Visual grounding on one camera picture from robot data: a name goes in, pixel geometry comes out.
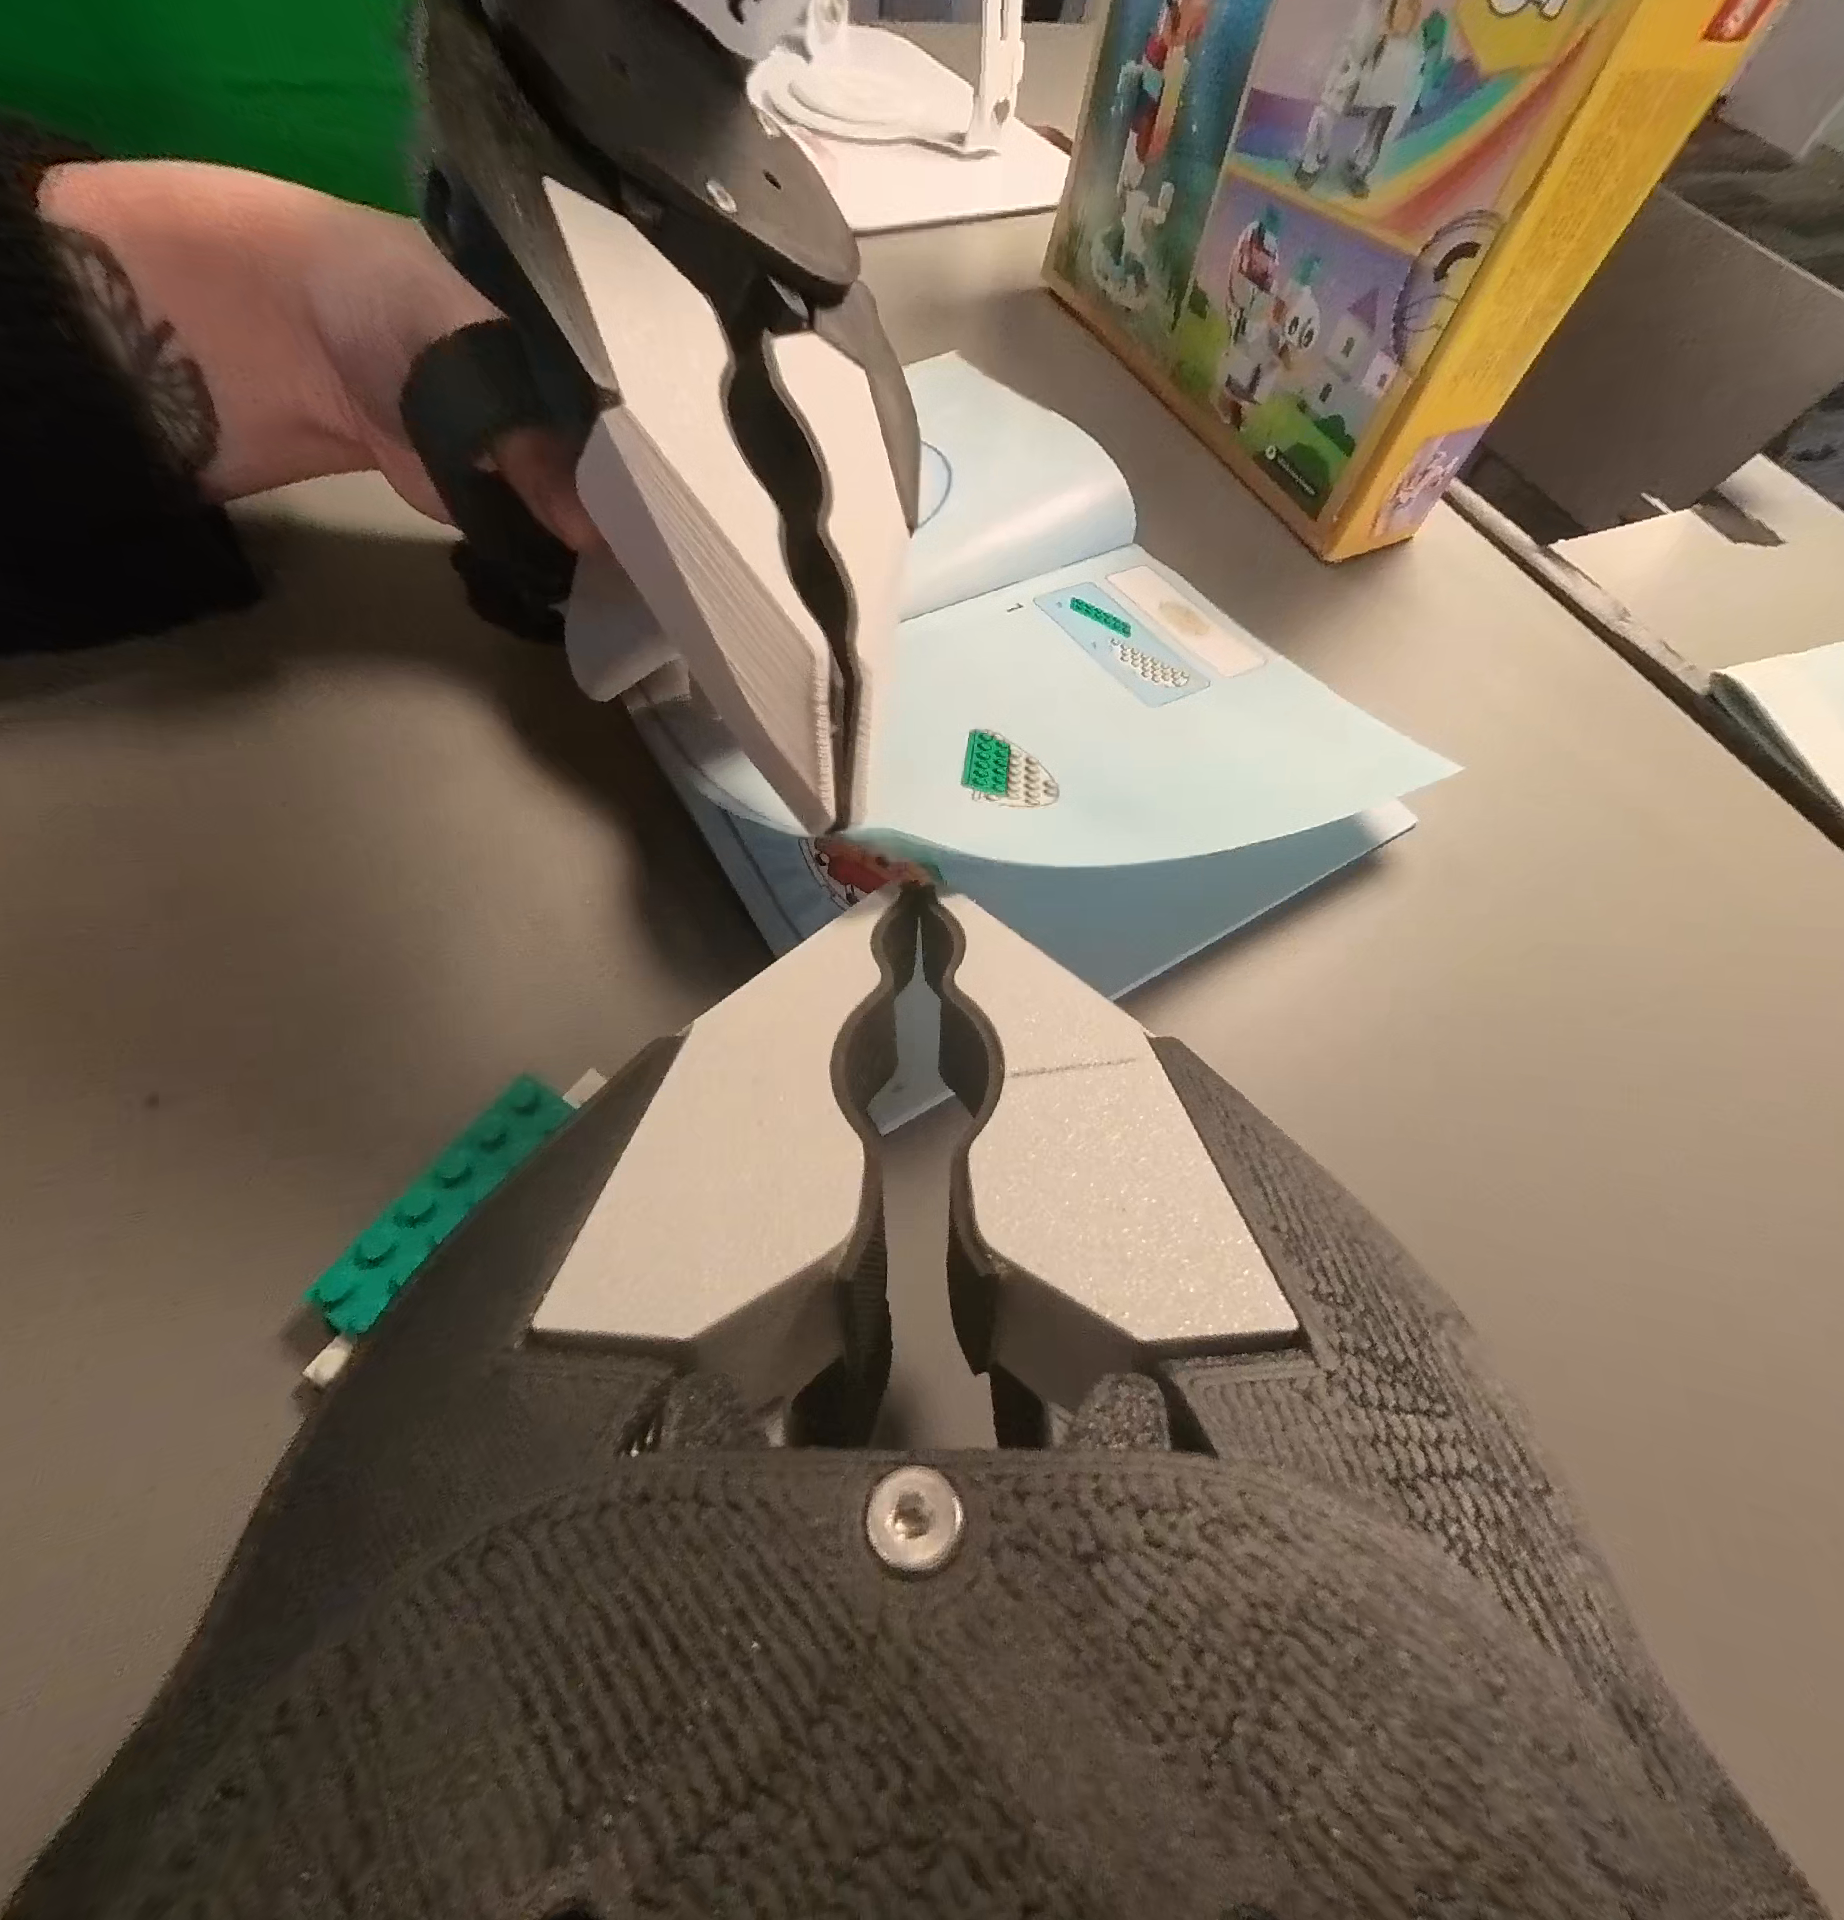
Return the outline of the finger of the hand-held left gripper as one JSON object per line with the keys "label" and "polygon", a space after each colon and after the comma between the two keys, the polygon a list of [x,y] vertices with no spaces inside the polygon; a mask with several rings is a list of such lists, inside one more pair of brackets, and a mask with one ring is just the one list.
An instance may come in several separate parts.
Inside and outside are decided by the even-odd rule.
{"label": "finger of the hand-held left gripper", "polygon": [[626,214],[545,180],[599,331],[580,499],[728,733],[806,833],[858,811],[858,365],[821,331],[734,349]]}
{"label": "finger of the hand-held left gripper", "polygon": [[903,589],[918,515],[921,433],[903,362],[865,284],[765,338],[768,378],[813,462],[805,600],[829,648],[833,820],[861,826],[890,704]]}

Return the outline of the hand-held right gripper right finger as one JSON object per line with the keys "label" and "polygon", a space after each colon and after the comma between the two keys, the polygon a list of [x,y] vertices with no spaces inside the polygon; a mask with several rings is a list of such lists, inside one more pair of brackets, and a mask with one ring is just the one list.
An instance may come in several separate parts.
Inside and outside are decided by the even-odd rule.
{"label": "hand-held right gripper right finger", "polygon": [[1300,1353],[1300,1318],[1164,1052],[972,899],[921,893],[940,1074],[968,1127],[948,1298],[997,1443],[1040,1449],[1100,1379]]}

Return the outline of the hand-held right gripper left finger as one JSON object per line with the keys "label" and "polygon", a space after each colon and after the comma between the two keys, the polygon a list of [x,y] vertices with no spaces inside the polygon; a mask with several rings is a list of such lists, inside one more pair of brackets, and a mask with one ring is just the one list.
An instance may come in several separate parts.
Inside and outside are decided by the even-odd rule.
{"label": "hand-held right gripper left finger", "polygon": [[882,1134],[918,893],[874,893],[680,1037],[534,1309],[551,1346],[732,1383],[868,1440],[892,1368]]}

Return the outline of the pale blue instruction booklet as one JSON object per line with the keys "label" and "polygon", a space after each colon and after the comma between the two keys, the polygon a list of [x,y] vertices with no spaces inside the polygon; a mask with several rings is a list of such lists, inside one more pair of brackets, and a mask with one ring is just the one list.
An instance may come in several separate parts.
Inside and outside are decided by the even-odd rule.
{"label": "pale blue instruction booklet", "polygon": [[1458,762],[1149,557],[1079,425],[957,353],[907,376],[921,525],[866,826],[805,831],[699,697],[627,697],[771,951],[930,881],[1123,998],[1414,830]]}

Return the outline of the green plastic bin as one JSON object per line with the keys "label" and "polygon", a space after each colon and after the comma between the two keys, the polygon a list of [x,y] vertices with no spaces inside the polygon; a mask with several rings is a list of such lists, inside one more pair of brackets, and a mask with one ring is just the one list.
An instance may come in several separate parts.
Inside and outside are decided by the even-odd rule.
{"label": "green plastic bin", "polygon": [[0,3],[0,111],[413,214],[409,27],[400,3]]}

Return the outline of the person's left forearm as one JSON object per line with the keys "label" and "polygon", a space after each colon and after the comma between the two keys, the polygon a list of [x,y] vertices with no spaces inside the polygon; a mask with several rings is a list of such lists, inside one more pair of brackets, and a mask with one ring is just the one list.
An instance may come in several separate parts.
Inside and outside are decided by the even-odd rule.
{"label": "person's left forearm", "polygon": [[166,633],[259,598],[199,486],[213,404],[115,251],[45,221],[95,151],[0,114],[0,658]]}

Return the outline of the yellow lego set box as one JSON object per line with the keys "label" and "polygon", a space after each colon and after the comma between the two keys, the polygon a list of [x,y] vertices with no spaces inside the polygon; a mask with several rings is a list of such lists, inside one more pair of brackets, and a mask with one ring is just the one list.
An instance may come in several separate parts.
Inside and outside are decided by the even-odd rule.
{"label": "yellow lego set box", "polygon": [[1101,5],[1046,283],[1317,560],[1409,541],[1776,13]]}

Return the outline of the person's left hand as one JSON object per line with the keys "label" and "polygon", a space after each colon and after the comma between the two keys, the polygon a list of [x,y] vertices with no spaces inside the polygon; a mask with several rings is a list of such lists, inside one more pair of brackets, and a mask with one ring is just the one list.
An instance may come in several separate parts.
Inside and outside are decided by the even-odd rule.
{"label": "person's left hand", "polygon": [[426,518],[458,525],[404,425],[420,356],[499,321],[413,222],[310,187],[184,169],[199,267],[177,324],[213,405],[208,492],[236,501],[377,472]]}

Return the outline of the white stand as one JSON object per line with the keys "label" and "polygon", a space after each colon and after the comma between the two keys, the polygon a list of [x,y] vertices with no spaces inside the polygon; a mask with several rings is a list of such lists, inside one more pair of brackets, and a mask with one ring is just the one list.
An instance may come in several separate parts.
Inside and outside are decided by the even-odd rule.
{"label": "white stand", "polygon": [[1069,170],[1018,114],[1025,5],[984,3],[974,82],[911,40],[814,3],[749,78],[771,131],[811,155],[858,237],[1051,210]]}

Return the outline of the grey cardboard box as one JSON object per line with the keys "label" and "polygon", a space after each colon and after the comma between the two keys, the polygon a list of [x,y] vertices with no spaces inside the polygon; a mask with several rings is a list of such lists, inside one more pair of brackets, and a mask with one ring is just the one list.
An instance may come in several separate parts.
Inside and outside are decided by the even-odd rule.
{"label": "grey cardboard box", "polygon": [[1844,392],[1844,155],[1707,120],[1464,475],[1539,541],[1683,510]]}

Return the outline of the open instruction booklet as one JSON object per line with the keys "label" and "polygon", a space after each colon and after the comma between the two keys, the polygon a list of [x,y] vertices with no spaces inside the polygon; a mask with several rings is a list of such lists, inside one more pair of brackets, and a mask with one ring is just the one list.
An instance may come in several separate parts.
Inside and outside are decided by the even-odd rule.
{"label": "open instruction booklet", "polygon": [[1744,757],[1844,853],[1844,641],[1724,668],[1707,697]]}

